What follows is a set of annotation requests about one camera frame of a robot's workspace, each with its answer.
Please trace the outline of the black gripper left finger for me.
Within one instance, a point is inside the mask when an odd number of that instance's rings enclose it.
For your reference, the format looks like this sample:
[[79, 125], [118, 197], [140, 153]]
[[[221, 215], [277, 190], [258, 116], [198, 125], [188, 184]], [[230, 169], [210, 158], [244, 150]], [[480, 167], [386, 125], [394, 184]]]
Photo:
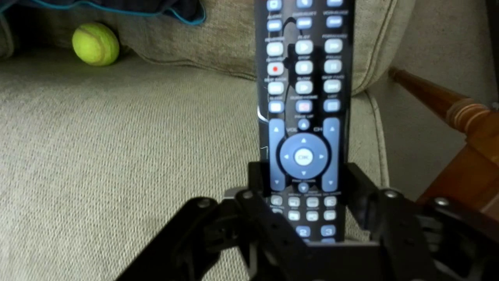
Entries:
[[201, 281], [224, 250], [237, 248], [249, 281], [297, 281], [305, 245], [263, 201], [268, 172], [248, 164], [248, 186], [216, 203], [195, 197], [146, 244], [117, 281]]

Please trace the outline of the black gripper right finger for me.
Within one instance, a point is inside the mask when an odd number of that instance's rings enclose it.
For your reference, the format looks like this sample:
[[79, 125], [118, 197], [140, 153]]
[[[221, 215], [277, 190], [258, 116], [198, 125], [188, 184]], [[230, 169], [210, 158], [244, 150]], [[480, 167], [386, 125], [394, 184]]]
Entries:
[[379, 189], [355, 165], [344, 169], [344, 203], [369, 240], [341, 259], [354, 281], [499, 281], [499, 223], [435, 197], [414, 203]]

